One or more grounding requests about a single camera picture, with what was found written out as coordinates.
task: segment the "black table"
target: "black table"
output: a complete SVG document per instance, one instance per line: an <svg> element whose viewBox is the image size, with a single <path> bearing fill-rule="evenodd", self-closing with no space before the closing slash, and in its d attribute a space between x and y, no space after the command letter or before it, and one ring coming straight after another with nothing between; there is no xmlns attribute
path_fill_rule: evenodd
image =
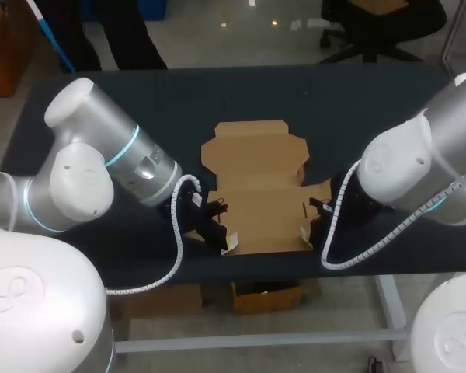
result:
<svg viewBox="0 0 466 373"><path fill-rule="evenodd" d="M34 89L19 118L2 170L36 173L53 141L43 114L71 80L86 76L123 107L182 165L214 187L200 164L200 146L217 122L283 119L306 138L311 159L306 183L346 169L374 136L414 115L442 89L447 77L422 64L361 64L103 72L66 75ZM394 213L334 242L330 261L354 256L403 218ZM169 224L116 186L111 209L100 219L60 234L97 267L109 287L147 284L171 267L175 243ZM377 255L341 272L322 268L320 253L221 257L217 250L185 241L175 283L261 281L304 277L466 271L466 227L421 219Z"/></svg>

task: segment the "office chair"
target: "office chair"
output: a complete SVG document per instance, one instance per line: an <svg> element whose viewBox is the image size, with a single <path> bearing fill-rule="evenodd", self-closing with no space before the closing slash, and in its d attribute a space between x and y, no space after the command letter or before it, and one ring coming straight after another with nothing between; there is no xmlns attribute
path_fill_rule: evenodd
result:
<svg viewBox="0 0 466 373"><path fill-rule="evenodd" d="M377 62L379 54L400 61L422 61L398 49L397 43L437 32L447 22L447 16L440 0L407 2L403 8L378 16L348 0L323 0L322 18L340 23L344 31L324 29L320 48L330 47L330 37L343 40L347 47L319 63L331 64L359 55L363 56L363 62Z"/></svg>

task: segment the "table leg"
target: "table leg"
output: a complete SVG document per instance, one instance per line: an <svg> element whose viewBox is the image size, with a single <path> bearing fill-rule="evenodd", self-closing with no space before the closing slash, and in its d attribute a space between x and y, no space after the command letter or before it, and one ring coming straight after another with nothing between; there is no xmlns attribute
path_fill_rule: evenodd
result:
<svg viewBox="0 0 466 373"><path fill-rule="evenodd" d="M449 65L450 51L452 49L452 44L454 44L454 39L456 38L459 27L461 26L465 16L466 0L459 0L459 5L457 6L454 19L452 20L449 33L447 34L447 38L443 43L442 52L440 54L440 63L452 78L454 77L454 70Z"/></svg>
<svg viewBox="0 0 466 373"><path fill-rule="evenodd" d="M392 274L374 277L381 300L381 307L389 329L401 329L408 333L407 340L393 340L391 349L396 361L410 361L409 331L404 306L398 293L395 278Z"/></svg>

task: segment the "black pants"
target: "black pants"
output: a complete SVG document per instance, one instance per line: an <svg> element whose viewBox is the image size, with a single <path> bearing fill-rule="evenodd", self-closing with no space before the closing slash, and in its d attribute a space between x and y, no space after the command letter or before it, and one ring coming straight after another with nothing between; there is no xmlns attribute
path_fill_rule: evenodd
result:
<svg viewBox="0 0 466 373"><path fill-rule="evenodd" d="M137 0L93 1L120 70L167 68L138 13ZM83 31L81 0L35 3L76 71L99 71L99 57Z"/></svg>

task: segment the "gray floor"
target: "gray floor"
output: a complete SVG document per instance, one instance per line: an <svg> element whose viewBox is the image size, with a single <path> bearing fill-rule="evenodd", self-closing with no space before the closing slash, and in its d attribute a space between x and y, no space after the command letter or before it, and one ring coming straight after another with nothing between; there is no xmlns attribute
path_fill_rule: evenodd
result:
<svg viewBox="0 0 466 373"><path fill-rule="evenodd" d="M148 29L170 68L312 64L339 49L337 43L328 51L318 48L324 24L318 19L320 0L255 0L255 4L255 7L249 6L249 0L171 0L167 20L149 23ZM451 18L456 2L445 0L444 4ZM273 20L278 22L277 26L272 24ZM446 29L402 47L434 64L438 61ZM460 33L466 40L466 29L461 29ZM86 34L98 51L103 68L116 69L102 28L89 24ZM454 49L460 58L466 59L466 41L457 41ZM31 86L58 74L56 55L42 41L16 96L0 99L0 161ZM406 310L411 314L432 276L397 276L397 280ZM324 279L322 290L321 297L306 294L302 307L287 313L232 316L228 300L223 299L209 305L203 315L134 320L131 338L362 330L384 326L370 279ZM391 362L387 343L134 354L118 372L205 373L223 369L362 373L370 354L387 361L390 373L413 372L409 363Z"/></svg>

